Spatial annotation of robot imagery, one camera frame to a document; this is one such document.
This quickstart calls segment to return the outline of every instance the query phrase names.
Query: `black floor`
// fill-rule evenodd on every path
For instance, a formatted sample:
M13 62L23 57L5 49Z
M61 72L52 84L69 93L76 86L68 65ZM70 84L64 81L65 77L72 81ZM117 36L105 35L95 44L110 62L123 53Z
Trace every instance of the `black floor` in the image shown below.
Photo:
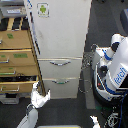
M90 52L92 44L110 46L114 33L126 36L120 23L120 12L125 8L128 8L128 0L125 0L124 3L121 3L120 0L106 0L104 4L92 0L85 52ZM83 81L80 81L80 86L84 87ZM20 99L18 105L0 104L0 128L15 128L25 116L26 106L29 103L30 99ZM98 117L101 128L105 123L100 110L86 108L86 97L81 92L78 93L77 99L50 100L38 110L39 119L36 126L79 125L83 128L92 128L91 115Z

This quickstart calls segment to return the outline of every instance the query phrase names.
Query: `refrigerator drawer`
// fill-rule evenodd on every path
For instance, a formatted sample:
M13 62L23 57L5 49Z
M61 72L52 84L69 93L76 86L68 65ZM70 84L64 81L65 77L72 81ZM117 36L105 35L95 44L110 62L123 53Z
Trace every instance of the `refrigerator drawer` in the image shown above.
M31 49L0 50L0 66L35 65Z
M24 31L1 31L0 49L23 49L31 48L28 32Z
M43 83L51 99L77 98L79 79L44 79Z
M82 66L81 59L60 59L38 61L42 78L79 77Z
M18 67L0 67L0 77L13 76L34 76L38 75L36 65L18 66Z

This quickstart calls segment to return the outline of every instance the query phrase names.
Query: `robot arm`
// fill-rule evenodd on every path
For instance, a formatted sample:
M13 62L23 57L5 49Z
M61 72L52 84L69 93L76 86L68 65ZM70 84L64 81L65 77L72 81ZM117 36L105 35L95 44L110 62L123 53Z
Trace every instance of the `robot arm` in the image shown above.
M31 93L31 103L35 108L42 107L48 100L50 100L50 90L48 94L43 97L37 92L37 86L39 82L33 84L33 89Z
M26 116L22 119L17 128L34 128L38 120L38 111L36 108L44 106L44 104L50 100L50 90L48 94L43 97L37 91L39 82L33 84L31 93L31 104L28 105Z

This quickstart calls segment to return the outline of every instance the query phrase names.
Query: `blue label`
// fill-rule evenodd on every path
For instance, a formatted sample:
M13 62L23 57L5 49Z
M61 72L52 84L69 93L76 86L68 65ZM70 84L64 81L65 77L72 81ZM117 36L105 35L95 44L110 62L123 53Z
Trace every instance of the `blue label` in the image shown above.
M120 68L120 72L117 74L117 77L114 78L114 81L119 85L121 83L121 81L123 80L123 78L125 77L126 74L126 69L124 68Z

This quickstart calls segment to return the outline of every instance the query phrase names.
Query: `green label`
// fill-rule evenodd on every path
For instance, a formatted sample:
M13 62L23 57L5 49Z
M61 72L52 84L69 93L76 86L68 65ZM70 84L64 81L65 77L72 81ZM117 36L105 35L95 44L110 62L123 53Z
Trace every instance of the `green label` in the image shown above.
M11 33L7 34L9 39L13 39L13 35Z
M14 58L28 58L26 53L13 54Z
M44 7L44 5L41 6L40 11L41 11L42 13L45 13L46 8Z
M5 55L1 55L1 58L5 58L6 56Z
M13 68L8 68L9 70L13 69Z

